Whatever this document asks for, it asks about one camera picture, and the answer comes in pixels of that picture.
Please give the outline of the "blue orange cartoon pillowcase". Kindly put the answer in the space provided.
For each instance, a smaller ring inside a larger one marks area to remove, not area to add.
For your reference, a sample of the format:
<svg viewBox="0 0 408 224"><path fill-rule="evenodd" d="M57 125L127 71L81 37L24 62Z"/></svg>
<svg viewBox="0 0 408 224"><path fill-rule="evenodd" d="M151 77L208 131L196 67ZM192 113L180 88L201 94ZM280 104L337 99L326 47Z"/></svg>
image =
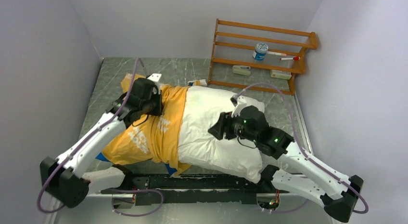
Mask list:
<svg viewBox="0 0 408 224"><path fill-rule="evenodd" d="M185 110L188 86L161 85L161 116L143 115L115 137L96 157L112 164L128 165L152 160L164 163L171 175L190 168L178 157L179 134Z"/></svg>

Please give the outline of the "white pillow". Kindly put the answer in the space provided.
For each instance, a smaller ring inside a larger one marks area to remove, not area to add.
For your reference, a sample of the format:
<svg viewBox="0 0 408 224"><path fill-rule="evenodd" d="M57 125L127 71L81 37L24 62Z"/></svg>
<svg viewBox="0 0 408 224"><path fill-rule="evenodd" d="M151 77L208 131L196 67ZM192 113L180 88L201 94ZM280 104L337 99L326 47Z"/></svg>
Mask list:
<svg viewBox="0 0 408 224"><path fill-rule="evenodd" d="M261 154L251 141L238 141L229 131L228 115L235 106L233 92L202 86L187 89L178 140L178 160L204 169L244 178L261 179Z"/></svg>

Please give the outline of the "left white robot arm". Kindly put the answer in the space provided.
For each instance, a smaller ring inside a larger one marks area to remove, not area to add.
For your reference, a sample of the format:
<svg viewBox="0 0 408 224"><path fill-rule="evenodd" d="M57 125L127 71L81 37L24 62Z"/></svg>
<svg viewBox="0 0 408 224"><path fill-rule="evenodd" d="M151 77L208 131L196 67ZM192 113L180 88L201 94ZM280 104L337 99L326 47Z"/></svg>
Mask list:
<svg viewBox="0 0 408 224"><path fill-rule="evenodd" d="M146 79L136 79L127 93L112 102L77 143L56 159L43 159L39 166L42 189L37 198L40 211L43 210L40 202L44 192L59 200L63 207L74 208L89 194L106 189L127 193L132 189L131 173L120 165L96 172L86 170L113 139L141 116L162 114L161 77L154 73Z"/></svg>

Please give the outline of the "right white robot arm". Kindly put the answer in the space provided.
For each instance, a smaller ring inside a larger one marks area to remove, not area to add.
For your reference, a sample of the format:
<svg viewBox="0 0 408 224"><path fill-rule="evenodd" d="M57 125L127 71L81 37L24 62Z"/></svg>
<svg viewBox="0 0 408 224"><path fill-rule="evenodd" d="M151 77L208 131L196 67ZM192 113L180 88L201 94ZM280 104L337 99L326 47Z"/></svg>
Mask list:
<svg viewBox="0 0 408 224"><path fill-rule="evenodd" d="M369 210L360 193L364 184L361 177L340 173L307 153L288 133L270 126L264 113L255 106L220 113L208 132L218 140L248 140L261 153L303 174L299 177L280 166L268 165L259 180L265 192L277 189L302 196L342 223L349 222L352 213L365 214Z"/></svg>

